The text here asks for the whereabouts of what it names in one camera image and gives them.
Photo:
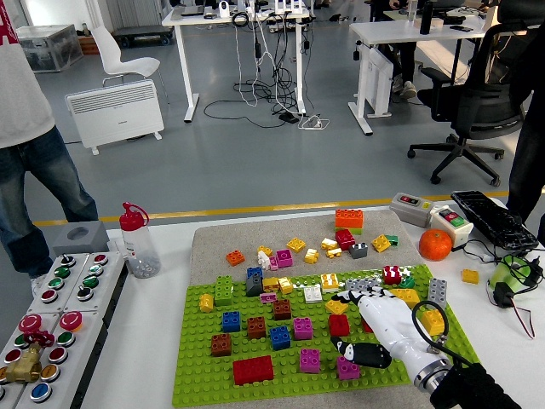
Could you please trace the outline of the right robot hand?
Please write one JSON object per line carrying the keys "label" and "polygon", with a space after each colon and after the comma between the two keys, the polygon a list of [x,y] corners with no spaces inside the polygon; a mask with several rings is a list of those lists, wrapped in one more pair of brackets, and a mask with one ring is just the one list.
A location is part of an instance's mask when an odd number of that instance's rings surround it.
{"label": "right robot hand", "polygon": [[332,298],[342,303],[351,302],[358,307],[379,344],[392,358],[404,363],[410,379],[414,380],[421,370],[432,363],[447,361],[444,354],[427,351],[428,344],[413,324],[408,305],[390,291],[371,287],[365,291],[342,291]]}

